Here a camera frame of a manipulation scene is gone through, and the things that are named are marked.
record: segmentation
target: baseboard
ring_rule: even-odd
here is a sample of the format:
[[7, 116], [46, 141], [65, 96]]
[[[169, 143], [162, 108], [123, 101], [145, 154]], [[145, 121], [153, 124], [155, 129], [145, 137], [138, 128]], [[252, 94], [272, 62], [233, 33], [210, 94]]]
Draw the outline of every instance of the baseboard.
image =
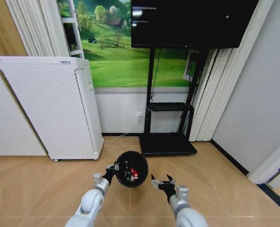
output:
[[210, 142], [235, 166], [237, 167], [241, 173], [243, 173], [245, 176], [249, 173], [247, 169], [245, 169], [240, 163], [238, 163], [237, 160], [235, 160], [229, 153], [227, 153], [216, 141], [213, 139], [210, 140]]
[[[102, 133], [102, 136], [121, 136], [124, 135], [125, 133]], [[141, 136], [143, 135], [143, 132], [139, 132], [139, 133], [127, 133], [124, 136]]]
[[270, 187], [268, 187], [266, 184], [257, 184], [257, 186], [265, 192], [271, 198], [279, 207], [280, 207], [280, 196], [275, 193]]

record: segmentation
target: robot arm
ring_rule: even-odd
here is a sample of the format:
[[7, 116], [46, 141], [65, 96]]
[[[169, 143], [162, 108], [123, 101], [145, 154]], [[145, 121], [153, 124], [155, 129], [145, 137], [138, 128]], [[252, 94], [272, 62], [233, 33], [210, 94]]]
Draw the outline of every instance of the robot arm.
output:
[[174, 179], [167, 175], [169, 181], [159, 181], [151, 176], [154, 187], [161, 189], [167, 195], [167, 201], [176, 218], [178, 227], [208, 227], [205, 218], [188, 203], [188, 188], [179, 185], [175, 190]]
[[98, 212], [102, 208], [104, 196], [118, 169], [118, 165], [114, 163], [106, 168], [106, 174], [104, 176], [101, 173], [95, 173], [93, 175], [95, 181], [94, 188], [82, 196], [81, 204], [75, 215], [69, 219], [65, 227], [94, 226]]

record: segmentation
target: shelf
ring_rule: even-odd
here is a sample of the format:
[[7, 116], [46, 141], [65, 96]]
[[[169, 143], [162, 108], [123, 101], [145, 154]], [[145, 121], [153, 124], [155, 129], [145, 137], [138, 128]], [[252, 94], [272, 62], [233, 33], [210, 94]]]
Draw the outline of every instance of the shelf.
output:
[[185, 103], [150, 103], [152, 111], [183, 111], [186, 109]]
[[75, 23], [76, 19], [74, 17], [63, 17], [63, 18], [61, 18], [61, 22], [63, 22], [63, 23]]
[[149, 133], [139, 136], [145, 156], [189, 155], [197, 150], [181, 133]]
[[82, 53], [82, 50], [73, 50], [70, 52], [70, 55], [76, 55], [76, 54], [81, 54]]

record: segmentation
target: tv stand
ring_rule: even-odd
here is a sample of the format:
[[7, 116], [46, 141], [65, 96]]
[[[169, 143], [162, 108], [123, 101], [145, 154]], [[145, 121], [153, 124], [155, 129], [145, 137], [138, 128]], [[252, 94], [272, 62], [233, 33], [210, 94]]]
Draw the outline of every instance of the tv stand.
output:
[[[185, 103], [153, 103], [150, 102], [151, 87], [153, 80], [155, 48], [150, 48], [149, 52], [149, 76], [146, 96], [145, 125], [144, 134], [139, 136], [141, 151], [146, 156], [162, 155], [185, 155], [196, 154], [197, 150], [189, 141], [193, 122], [194, 108], [191, 105], [193, 94], [197, 86], [198, 78], [203, 70], [208, 55], [208, 49], [200, 50], [197, 58], [197, 65], [192, 78], [188, 96]], [[154, 111], [182, 111], [178, 132], [175, 133], [150, 133], [151, 112]], [[186, 135], [184, 135], [184, 125], [187, 114], [189, 120]]]

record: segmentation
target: window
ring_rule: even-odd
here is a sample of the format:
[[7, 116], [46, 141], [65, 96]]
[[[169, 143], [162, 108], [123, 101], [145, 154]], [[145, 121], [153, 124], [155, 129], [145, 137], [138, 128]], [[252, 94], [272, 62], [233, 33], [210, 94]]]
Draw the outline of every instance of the window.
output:
[[[147, 86], [149, 49], [131, 48], [129, 0], [58, 0], [58, 5], [71, 56], [82, 51], [80, 57], [90, 61], [95, 87]], [[155, 87], [187, 87], [185, 73], [193, 73], [190, 64], [185, 68], [187, 56], [187, 50], [162, 49]]]

